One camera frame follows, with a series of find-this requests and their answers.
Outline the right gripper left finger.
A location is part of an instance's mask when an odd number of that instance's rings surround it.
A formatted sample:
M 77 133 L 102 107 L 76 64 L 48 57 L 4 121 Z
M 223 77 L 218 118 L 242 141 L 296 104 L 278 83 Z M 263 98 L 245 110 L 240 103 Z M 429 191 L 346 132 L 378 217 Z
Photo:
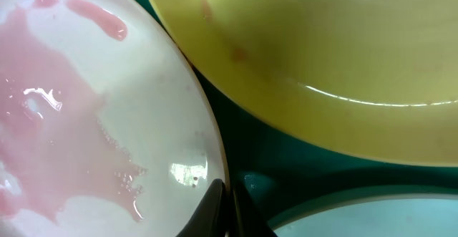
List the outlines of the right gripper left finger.
M 177 237 L 224 237 L 227 231 L 226 218 L 225 184 L 221 179 L 215 179 Z

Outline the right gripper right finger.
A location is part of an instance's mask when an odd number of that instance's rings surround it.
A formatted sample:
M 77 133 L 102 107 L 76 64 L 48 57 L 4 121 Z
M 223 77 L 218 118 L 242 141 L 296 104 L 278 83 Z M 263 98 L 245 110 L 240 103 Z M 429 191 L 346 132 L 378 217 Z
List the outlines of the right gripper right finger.
M 231 236 L 277 237 L 256 208 L 244 185 L 233 185 L 231 201 L 233 204 Z

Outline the white plate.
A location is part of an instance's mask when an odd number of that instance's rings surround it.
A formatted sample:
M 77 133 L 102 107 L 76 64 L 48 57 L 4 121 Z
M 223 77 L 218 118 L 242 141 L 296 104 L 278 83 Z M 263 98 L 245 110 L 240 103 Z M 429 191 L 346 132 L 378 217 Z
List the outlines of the white plate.
M 177 236 L 220 134 L 175 43 L 134 0 L 1 0 L 1 234 Z

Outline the yellow-green rimmed plate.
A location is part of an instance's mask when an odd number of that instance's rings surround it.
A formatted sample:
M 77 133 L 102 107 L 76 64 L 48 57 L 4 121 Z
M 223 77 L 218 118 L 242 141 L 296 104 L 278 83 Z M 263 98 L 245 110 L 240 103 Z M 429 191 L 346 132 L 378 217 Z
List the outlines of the yellow-green rimmed plate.
M 457 0 L 149 0 L 228 98 L 310 144 L 457 164 Z

